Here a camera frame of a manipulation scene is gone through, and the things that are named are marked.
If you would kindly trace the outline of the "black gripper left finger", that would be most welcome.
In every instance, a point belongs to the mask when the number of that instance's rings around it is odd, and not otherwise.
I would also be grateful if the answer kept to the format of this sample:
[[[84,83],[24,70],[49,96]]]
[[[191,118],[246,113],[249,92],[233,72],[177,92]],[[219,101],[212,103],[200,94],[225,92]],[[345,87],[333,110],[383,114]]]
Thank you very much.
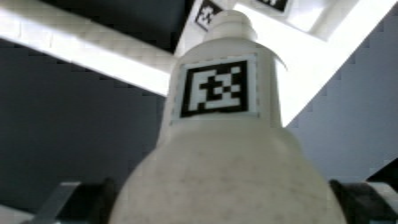
[[[116,184],[63,182],[34,218],[24,224],[109,224],[116,201]]]

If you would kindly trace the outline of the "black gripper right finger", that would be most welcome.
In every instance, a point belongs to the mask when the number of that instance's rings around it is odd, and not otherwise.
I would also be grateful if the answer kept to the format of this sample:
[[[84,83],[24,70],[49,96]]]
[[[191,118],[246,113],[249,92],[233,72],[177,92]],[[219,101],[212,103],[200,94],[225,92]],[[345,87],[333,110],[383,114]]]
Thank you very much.
[[[329,181],[347,224],[398,224],[398,192],[384,183]]]

